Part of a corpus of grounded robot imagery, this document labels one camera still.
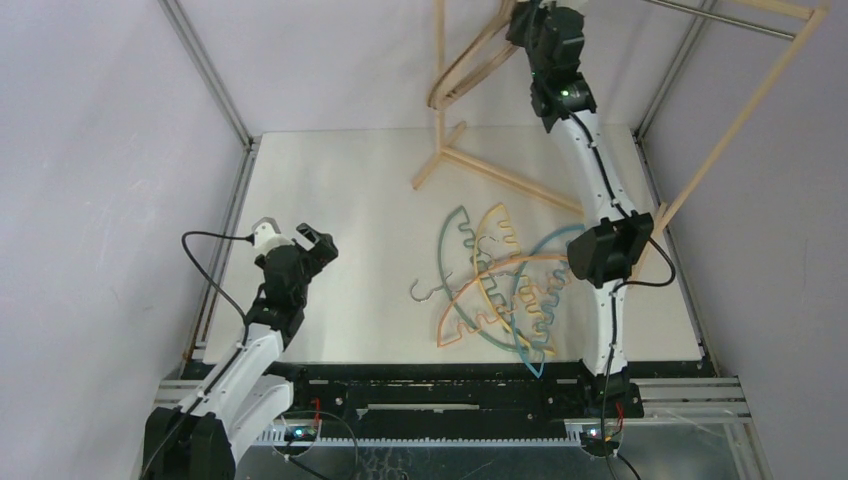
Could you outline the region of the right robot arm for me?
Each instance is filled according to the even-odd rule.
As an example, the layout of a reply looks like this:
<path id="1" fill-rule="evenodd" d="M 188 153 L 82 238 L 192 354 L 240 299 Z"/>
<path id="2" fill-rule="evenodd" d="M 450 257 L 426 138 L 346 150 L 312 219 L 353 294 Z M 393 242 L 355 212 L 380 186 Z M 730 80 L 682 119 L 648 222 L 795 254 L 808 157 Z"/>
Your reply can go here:
<path id="1" fill-rule="evenodd" d="M 625 288 L 654 222 L 651 214 L 638 211 L 605 156 L 597 103 L 580 70 L 584 20 L 563 1 L 520 1 L 506 38 L 526 54 L 534 113 L 572 162 L 586 229 L 566 250 L 573 275 L 591 286 L 595 302 L 578 402 L 587 414 L 602 416 L 629 388 L 623 352 Z"/>

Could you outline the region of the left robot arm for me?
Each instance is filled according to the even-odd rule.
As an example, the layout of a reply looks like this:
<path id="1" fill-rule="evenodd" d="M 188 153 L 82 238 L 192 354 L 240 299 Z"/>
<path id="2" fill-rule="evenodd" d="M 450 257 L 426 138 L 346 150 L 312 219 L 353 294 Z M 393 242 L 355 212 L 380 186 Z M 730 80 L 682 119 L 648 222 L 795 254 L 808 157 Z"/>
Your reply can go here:
<path id="1" fill-rule="evenodd" d="M 272 421 L 305 414 L 311 388 L 272 375 L 305 318 L 309 285 L 337 259 L 333 237 L 307 223 L 297 232 L 306 248 L 286 238 L 276 221 L 260 219 L 244 241 L 254 249 L 262 280 L 248 309 L 235 308 L 242 329 L 201 383 L 174 407 L 149 414 L 141 479 L 232 479 L 246 451 Z"/>

